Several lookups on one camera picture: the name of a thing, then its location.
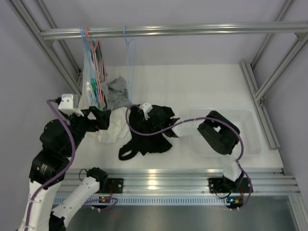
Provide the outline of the black tank top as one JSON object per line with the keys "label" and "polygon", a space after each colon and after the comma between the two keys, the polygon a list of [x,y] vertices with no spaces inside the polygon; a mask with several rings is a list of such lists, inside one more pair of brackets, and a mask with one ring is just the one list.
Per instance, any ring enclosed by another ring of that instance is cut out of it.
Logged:
{"label": "black tank top", "polygon": [[[179,119],[175,117],[172,108],[164,106],[168,114],[168,126],[174,125]],[[138,153],[146,155],[147,153],[164,153],[172,148],[172,144],[166,137],[176,138],[177,135],[168,129],[156,135],[149,135],[161,131],[165,128],[154,128],[146,122],[143,111],[139,105],[132,106],[127,110],[129,114],[128,124],[132,127],[130,130],[131,140],[120,148],[118,158],[121,161],[127,161],[134,158]]]}

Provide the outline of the light blue wire hanger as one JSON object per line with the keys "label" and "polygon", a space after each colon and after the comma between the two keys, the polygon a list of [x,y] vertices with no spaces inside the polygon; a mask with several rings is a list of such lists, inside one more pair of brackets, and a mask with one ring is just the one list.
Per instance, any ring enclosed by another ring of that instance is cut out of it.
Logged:
{"label": "light blue wire hanger", "polygon": [[128,38],[128,27],[126,25],[124,26],[123,36],[127,49],[126,68],[127,68],[127,81],[128,81],[127,85],[128,99],[130,102],[132,102],[137,44],[136,44],[136,38]]}

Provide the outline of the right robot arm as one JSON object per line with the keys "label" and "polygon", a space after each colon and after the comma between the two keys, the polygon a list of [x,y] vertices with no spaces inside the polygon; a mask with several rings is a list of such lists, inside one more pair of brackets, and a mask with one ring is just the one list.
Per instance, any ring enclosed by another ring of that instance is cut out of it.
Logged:
{"label": "right robot arm", "polygon": [[221,188],[229,192],[239,189],[246,176],[239,160],[244,154],[244,144],[240,137],[240,130],[217,111],[211,111],[206,117],[186,119],[170,122],[169,126],[158,117],[153,109],[144,110],[146,128],[156,128],[155,132],[139,132],[141,136],[155,136],[162,133],[169,137],[184,137],[200,134],[209,146],[222,155],[223,176],[220,180]]}

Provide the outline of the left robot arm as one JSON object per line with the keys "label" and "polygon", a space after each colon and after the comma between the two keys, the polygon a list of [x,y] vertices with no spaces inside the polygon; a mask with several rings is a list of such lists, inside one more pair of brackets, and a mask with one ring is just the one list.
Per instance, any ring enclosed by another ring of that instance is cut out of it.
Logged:
{"label": "left robot arm", "polygon": [[63,205],[53,208],[53,201],[65,174],[71,167],[78,146],[86,133],[106,130],[110,110],[100,111],[91,106],[69,115],[52,105],[57,117],[45,125],[40,136],[41,151],[33,159],[29,173],[29,196],[21,231],[64,231],[75,213],[96,192],[108,189],[108,174],[93,167],[81,184],[67,197]]}

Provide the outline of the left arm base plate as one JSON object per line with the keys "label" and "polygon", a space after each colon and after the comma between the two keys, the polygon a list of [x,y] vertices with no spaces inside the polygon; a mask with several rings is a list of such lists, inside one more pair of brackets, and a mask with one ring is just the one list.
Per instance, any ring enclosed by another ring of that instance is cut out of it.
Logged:
{"label": "left arm base plate", "polygon": [[100,187],[97,193],[121,194],[123,192],[123,178],[109,178],[107,183]]}

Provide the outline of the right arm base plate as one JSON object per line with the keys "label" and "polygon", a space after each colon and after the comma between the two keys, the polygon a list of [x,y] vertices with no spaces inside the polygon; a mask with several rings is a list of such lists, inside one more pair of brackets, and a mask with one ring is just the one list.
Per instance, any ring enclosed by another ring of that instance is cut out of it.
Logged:
{"label": "right arm base plate", "polygon": [[211,193],[232,193],[238,189],[235,182],[225,177],[209,178],[208,184]]}

